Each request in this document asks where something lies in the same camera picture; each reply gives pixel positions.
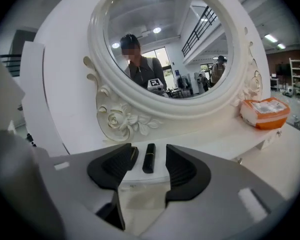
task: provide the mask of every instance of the round mirror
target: round mirror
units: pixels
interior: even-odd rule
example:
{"label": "round mirror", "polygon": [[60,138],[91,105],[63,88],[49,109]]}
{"label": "round mirror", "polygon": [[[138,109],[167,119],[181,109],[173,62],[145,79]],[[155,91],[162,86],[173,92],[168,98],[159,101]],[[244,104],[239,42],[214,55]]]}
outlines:
{"label": "round mirror", "polygon": [[131,82],[163,97],[189,99],[225,78],[226,35],[205,42],[220,24],[203,0],[117,0],[107,11],[104,40]]}

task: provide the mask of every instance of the orange packaging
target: orange packaging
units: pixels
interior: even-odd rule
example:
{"label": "orange packaging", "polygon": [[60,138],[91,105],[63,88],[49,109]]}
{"label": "orange packaging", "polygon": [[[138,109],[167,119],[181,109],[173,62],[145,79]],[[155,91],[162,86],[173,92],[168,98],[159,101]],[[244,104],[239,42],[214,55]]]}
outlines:
{"label": "orange packaging", "polygon": [[244,100],[240,114],[248,124],[262,130],[281,128],[290,114],[287,104],[275,97],[262,101]]}

